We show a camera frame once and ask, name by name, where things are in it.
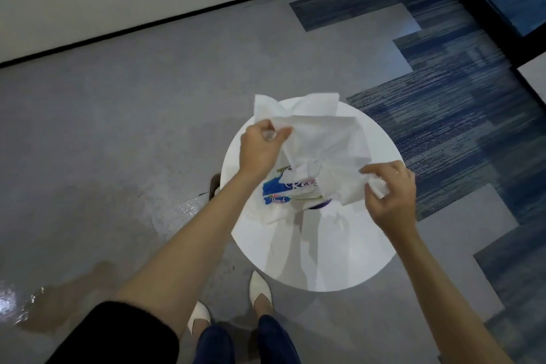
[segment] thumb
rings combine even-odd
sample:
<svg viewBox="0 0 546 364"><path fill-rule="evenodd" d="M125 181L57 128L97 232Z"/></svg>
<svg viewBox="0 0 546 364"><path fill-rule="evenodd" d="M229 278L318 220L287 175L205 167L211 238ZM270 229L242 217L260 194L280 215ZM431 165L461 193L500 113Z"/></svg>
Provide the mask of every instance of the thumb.
<svg viewBox="0 0 546 364"><path fill-rule="evenodd" d="M290 134L292 134L292 127L281 128L277 131L277 136L273 139L273 141L277 144L278 147L281 147L281 145L287 140L287 138L290 137Z"/></svg>
<svg viewBox="0 0 546 364"><path fill-rule="evenodd" d="M381 210L381 201L377 198L368 183L364 186L364 201L371 215L377 214Z"/></svg>

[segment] black sleeve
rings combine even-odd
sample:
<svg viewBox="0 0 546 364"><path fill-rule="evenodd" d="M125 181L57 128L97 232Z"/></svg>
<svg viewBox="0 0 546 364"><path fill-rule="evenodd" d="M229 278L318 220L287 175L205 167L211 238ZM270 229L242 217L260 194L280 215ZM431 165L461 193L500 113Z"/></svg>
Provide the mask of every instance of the black sleeve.
<svg viewBox="0 0 546 364"><path fill-rule="evenodd" d="M179 347L174 331L152 314L107 301L93 308L47 362L176 363Z"/></svg>

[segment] round table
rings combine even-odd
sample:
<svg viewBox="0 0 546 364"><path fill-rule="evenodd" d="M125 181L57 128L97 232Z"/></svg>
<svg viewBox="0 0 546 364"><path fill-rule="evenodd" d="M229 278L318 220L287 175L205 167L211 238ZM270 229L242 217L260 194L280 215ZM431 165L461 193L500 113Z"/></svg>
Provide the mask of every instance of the round table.
<svg viewBox="0 0 546 364"><path fill-rule="evenodd" d="M281 101L293 106L299 98ZM394 142L370 117L338 103L336 115L356 117L364 132L372 162L402 160ZM233 138L222 166L224 185L239 169L241 135ZM332 201L318 210L304 210L276 223L262 224L243 209L233 232L237 245L257 269L284 284L315 292L339 291L358 285L379 272L395 250L371 220L364 201L341 206Z"/></svg>

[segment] forearm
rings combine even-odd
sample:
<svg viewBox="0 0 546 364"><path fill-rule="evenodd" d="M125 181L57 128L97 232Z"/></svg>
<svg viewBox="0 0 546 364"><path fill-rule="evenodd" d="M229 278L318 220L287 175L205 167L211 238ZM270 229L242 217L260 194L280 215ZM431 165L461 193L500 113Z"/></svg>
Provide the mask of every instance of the forearm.
<svg viewBox="0 0 546 364"><path fill-rule="evenodd" d="M512 363L433 258L417 232L391 239L436 344L450 364Z"/></svg>
<svg viewBox="0 0 546 364"><path fill-rule="evenodd" d="M199 294L223 254L241 211L256 188L239 172L115 296L184 332Z"/></svg>

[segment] blue jeans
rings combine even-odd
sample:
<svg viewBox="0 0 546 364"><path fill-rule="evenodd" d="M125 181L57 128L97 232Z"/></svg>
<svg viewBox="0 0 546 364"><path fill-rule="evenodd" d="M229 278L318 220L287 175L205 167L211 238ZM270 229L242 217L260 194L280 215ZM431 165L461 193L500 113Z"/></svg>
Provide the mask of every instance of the blue jeans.
<svg viewBox="0 0 546 364"><path fill-rule="evenodd" d="M301 364L288 333L269 315L258 321L258 350L262 364ZM235 364L233 341L225 328L211 325L201 333L193 364Z"/></svg>

